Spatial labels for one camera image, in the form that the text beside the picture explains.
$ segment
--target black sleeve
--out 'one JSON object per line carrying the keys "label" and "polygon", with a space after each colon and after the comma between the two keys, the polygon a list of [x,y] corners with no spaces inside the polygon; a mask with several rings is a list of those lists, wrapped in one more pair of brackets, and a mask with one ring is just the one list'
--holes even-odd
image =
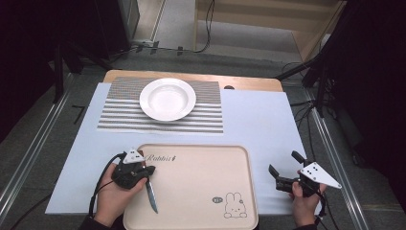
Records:
{"label": "black sleeve", "polygon": [[86,216],[83,223],[80,225],[79,230],[111,230],[111,228],[102,225],[89,216]]}
{"label": "black sleeve", "polygon": [[309,224],[309,225],[295,228],[294,230],[317,230],[317,226],[316,226],[316,224]]}

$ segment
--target human hand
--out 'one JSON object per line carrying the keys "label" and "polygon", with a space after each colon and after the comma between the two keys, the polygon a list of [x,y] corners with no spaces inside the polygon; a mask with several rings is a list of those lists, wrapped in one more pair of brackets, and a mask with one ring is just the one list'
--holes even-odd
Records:
{"label": "human hand", "polygon": [[[326,190],[327,185],[320,184],[320,194]],[[304,197],[304,191],[299,182],[292,184],[293,198],[293,218],[297,227],[314,224],[314,212],[320,197],[314,194],[310,197]]]}
{"label": "human hand", "polygon": [[94,217],[95,221],[107,227],[111,227],[114,220],[124,212],[131,198],[140,192],[147,182],[147,179],[143,178],[130,190],[123,189],[114,182],[110,183],[116,166],[111,164],[101,179],[101,186],[108,185],[98,193],[98,209]]}

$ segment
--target white table surface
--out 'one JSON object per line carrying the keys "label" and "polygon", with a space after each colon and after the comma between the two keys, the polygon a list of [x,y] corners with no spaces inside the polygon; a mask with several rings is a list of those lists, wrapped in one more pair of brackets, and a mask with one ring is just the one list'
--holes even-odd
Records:
{"label": "white table surface", "polygon": [[110,83],[100,83],[71,148],[46,214],[86,214],[96,183],[117,153],[143,144],[238,145],[251,161],[259,215],[289,215],[291,199],[275,189],[269,164],[284,177],[297,177],[302,167],[292,150],[305,157],[286,94],[222,89],[223,136],[181,136],[97,131]]}

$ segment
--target knife blade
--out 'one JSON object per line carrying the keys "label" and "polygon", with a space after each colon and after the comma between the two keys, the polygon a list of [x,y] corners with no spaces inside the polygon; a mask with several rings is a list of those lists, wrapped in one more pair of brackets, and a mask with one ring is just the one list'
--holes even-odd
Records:
{"label": "knife blade", "polygon": [[158,207],[156,205],[156,200],[155,200],[155,193],[153,192],[152,189],[152,184],[151,182],[148,180],[147,183],[147,193],[148,193],[148,199],[149,199],[149,203],[153,209],[153,211],[155,211],[155,213],[158,214]]}
{"label": "knife blade", "polygon": [[[138,150],[138,152],[144,157],[144,153],[141,150]],[[147,166],[146,161],[141,162],[141,164],[142,164],[143,168],[145,168]],[[152,184],[151,184],[149,178],[147,179],[146,187],[147,187],[149,204],[151,205],[153,211],[155,211],[155,213],[158,214],[158,207],[156,205],[155,193],[153,192]]]}

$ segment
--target cartoon rabbit print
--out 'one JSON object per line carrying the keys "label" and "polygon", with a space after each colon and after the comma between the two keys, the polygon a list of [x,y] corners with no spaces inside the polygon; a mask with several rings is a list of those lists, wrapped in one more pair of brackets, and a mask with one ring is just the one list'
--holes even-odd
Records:
{"label": "cartoon rabbit print", "polygon": [[228,193],[226,195],[226,213],[224,218],[246,218],[247,213],[245,210],[244,202],[242,201],[240,193]]}

